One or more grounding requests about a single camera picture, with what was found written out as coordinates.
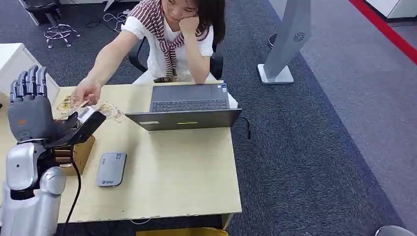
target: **laptop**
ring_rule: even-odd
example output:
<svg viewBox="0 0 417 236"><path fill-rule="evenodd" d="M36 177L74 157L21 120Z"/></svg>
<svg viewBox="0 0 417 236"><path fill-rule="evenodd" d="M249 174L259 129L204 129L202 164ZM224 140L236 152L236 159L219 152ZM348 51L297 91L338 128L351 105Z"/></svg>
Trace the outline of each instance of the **laptop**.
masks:
<svg viewBox="0 0 417 236"><path fill-rule="evenodd" d="M149 110L125 115L153 131L232 127L242 112L230 109L226 84L154 86Z"/></svg>

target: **white shirt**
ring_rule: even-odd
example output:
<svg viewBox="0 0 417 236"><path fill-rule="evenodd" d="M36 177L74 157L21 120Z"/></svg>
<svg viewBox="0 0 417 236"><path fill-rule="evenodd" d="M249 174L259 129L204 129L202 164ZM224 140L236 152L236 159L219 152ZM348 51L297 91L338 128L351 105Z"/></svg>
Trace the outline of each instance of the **white shirt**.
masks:
<svg viewBox="0 0 417 236"><path fill-rule="evenodd" d="M164 17L164 28L165 28L165 39L172 42L181 33L181 31L173 32ZM124 25L121 26L121 30L126 30L138 37L143 39L144 36L147 38L150 52L148 57L148 71L156 78L165 77L165 58L164 54L159 46L158 39L145 28L145 26L133 16L127 17ZM201 56L211 57L213 55L213 26L210 26L207 37L203 41L197 41L200 48ZM178 47L175 49L177 56L177 76L179 78L190 78L192 80L190 69L188 68L187 58L185 54L185 47Z"/></svg>

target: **paper money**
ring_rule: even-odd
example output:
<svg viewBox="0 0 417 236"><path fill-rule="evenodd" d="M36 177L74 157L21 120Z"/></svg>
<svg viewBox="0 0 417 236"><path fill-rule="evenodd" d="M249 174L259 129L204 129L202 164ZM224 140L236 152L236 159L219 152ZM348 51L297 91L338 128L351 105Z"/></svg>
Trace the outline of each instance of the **paper money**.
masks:
<svg viewBox="0 0 417 236"><path fill-rule="evenodd" d="M107 119L114 119L118 123L121 123L126 119L124 112L117 109L115 105L109 102L101 104L98 111L105 115Z"/></svg>
<svg viewBox="0 0 417 236"><path fill-rule="evenodd" d="M65 114L63 114L59 118L57 118L56 120L66 119L68 116L72 115L74 112L78 111L80 108L82 108L84 105L86 105L89 101L90 100L83 101L83 102L79 103L78 105L74 106L71 110L69 110L68 112L66 112Z"/></svg>
<svg viewBox="0 0 417 236"><path fill-rule="evenodd" d="M76 102L75 106L71 108L71 96L65 97L65 99L58 105L57 110L61 111L61 116L57 120L66 119L68 116L72 115L74 112L82 112L83 107L89 102ZM109 102L104 102L100 106L93 106L97 111L101 112L106 116L107 119L114 119L116 122L121 123L126 119L124 112L117 109L115 105Z"/></svg>

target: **dark carpet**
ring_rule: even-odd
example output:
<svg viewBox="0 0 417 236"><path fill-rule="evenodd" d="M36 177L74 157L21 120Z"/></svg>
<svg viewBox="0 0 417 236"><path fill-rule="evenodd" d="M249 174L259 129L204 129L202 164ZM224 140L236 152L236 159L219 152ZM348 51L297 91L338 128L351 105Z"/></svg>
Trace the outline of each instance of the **dark carpet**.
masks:
<svg viewBox="0 0 417 236"><path fill-rule="evenodd" d="M114 12L132 5L115 3ZM100 4L62 7L62 21L82 36L71 48L56 42L49 50L42 37L46 25L35 26L17 1L9 0L0 9L0 43L24 43L60 86L74 86L90 70L98 51L116 36L105 25L84 27L101 18L102 9ZM229 0L227 9L223 78L252 127L251 140L246 140L243 121L232 128L243 213L235 215L229 233L365 236L382 225L402 226L302 56L290 63L293 85L261 85L256 66L265 61L267 38L279 25L268 0ZM109 83L131 83L139 75L124 61ZM111 235L219 224L216 216L151 220L142 226L120 221ZM93 235L106 236L113 222L84 226ZM71 224L68 235L87 234L83 225Z"/></svg>

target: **gray power bank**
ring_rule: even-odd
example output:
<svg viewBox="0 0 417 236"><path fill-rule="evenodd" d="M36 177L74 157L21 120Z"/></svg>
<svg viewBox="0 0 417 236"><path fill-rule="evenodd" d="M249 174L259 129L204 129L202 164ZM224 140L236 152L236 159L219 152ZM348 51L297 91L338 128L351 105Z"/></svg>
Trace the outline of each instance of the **gray power bank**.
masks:
<svg viewBox="0 0 417 236"><path fill-rule="evenodd" d="M118 186L123 179L126 152L108 152L101 156L96 183L100 187Z"/></svg>

